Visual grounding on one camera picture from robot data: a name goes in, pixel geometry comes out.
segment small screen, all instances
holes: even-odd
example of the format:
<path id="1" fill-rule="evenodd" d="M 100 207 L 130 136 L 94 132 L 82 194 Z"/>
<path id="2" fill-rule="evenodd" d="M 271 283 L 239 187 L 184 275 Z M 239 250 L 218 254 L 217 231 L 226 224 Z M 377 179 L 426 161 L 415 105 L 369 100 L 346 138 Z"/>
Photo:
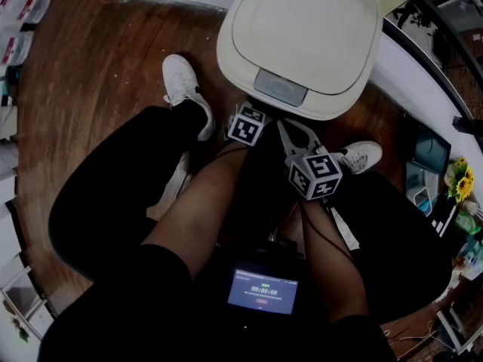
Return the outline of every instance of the small screen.
<path id="1" fill-rule="evenodd" d="M 291 314 L 297 285 L 297 281 L 236 269 L 228 303 L 258 311 Z"/>

